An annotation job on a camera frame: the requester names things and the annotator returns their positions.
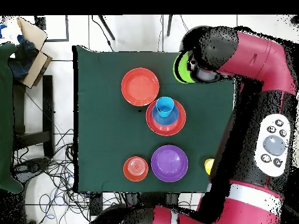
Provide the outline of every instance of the table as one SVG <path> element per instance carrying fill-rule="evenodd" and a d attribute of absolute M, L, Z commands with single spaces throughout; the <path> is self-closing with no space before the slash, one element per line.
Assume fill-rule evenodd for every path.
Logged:
<path fill-rule="evenodd" d="M 78 191 L 199 192 L 206 191 L 204 161 L 214 157 L 232 112 L 233 80 L 185 85 L 173 75 L 176 52 L 91 52 L 76 46 L 78 56 Z M 128 103 L 121 80 L 131 69 L 143 67 L 156 74 L 159 94 L 180 102 L 186 124 L 174 136 L 152 132 L 145 121 L 147 106 Z M 151 171 L 151 156 L 166 144 L 183 149 L 189 168 L 181 180 L 166 183 Z M 124 162 L 141 156 L 149 164 L 147 177 L 131 182 L 123 174 Z"/>

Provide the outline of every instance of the robot button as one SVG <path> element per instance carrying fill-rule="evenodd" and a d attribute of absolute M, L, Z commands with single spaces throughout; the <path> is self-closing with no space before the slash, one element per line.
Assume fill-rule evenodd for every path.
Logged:
<path fill-rule="evenodd" d="M 279 127 L 283 126 L 283 122 L 281 120 L 276 120 L 275 124 Z"/>
<path fill-rule="evenodd" d="M 280 166 L 281 166 L 281 160 L 278 159 L 278 158 L 275 158 L 275 159 L 273 160 L 273 163 L 274 163 L 274 165 L 275 165 L 276 167 L 280 167 Z"/>
<path fill-rule="evenodd" d="M 262 155 L 260 158 L 262 158 L 262 161 L 266 163 L 269 163 L 271 161 L 271 157 L 267 154 Z"/>
<path fill-rule="evenodd" d="M 280 134 L 280 136 L 282 136 L 284 138 L 287 135 L 287 132 L 285 130 L 281 129 L 279 131 L 279 134 Z"/>
<path fill-rule="evenodd" d="M 270 133 L 275 133 L 276 128 L 275 128 L 274 126 L 269 126 L 269 127 L 267 128 L 267 131 L 270 132 Z"/>

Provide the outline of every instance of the red plate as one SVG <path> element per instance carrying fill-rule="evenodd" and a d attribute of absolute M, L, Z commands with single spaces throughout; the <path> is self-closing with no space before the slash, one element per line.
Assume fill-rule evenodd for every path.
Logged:
<path fill-rule="evenodd" d="M 127 159 L 123 167 L 124 175 L 128 180 L 137 182 L 143 180 L 148 173 L 147 162 L 138 156 Z"/>
<path fill-rule="evenodd" d="M 132 69 L 121 82 L 121 92 L 132 105 L 146 106 L 156 99 L 159 82 L 155 74 L 148 69 Z"/>
<path fill-rule="evenodd" d="M 152 109 L 156 105 L 156 100 L 154 102 L 152 102 L 147 108 L 147 112 L 145 114 L 145 119 L 147 121 L 147 125 L 149 126 L 149 128 L 152 131 L 154 131 L 158 135 L 161 135 L 161 136 L 175 135 L 184 127 L 184 124 L 186 122 L 186 112 L 185 112 L 183 106 L 178 101 L 176 101 L 176 100 L 173 100 L 173 101 L 175 102 L 175 105 L 179 110 L 179 117 L 178 117 L 177 121 L 172 124 L 174 126 L 172 126 L 172 125 L 163 126 L 163 125 L 159 125 L 158 123 L 155 122 L 155 120 L 152 117 Z"/>

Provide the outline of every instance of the cardboard box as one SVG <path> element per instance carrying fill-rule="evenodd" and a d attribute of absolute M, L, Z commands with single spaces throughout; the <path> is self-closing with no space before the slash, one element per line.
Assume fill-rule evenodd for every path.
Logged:
<path fill-rule="evenodd" d="M 31 41 L 35 48 L 39 50 L 37 57 L 29 69 L 28 75 L 26 75 L 24 79 L 20 80 L 20 82 L 25 84 L 27 87 L 32 88 L 32 86 L 36 86 L 38 84 L 52 60 L 50 56 L 40 51 L 47 39 L 47 34 L 42 31 L 42 29 L 39 29 L 37 26 L 21 17 L 18 17 L 18 25 L 21 28 L 24 38 Z"/>

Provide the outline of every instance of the red bowl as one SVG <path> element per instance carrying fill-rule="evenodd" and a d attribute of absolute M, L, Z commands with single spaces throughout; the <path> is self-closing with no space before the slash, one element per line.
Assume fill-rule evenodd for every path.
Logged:
<path fill-rule="evenodd" d="M 171 125 L 160 125 L 157 123 L 154 118 L 152 117 L 152 109 L 155 107 L 156 100 L 153 101 L 147 108 L 147 112 L 145 114 L 145 119 L 147 121 L 147 125 L 149 128 L 154 131 L 156 134 L 161 136 L 171 136 L 177 134 L 185 125 L 186 122 L 186 112 L 183 106 L 176 100 L 175 106 L 179 110 L 179 117 L 178 119 Z"/>

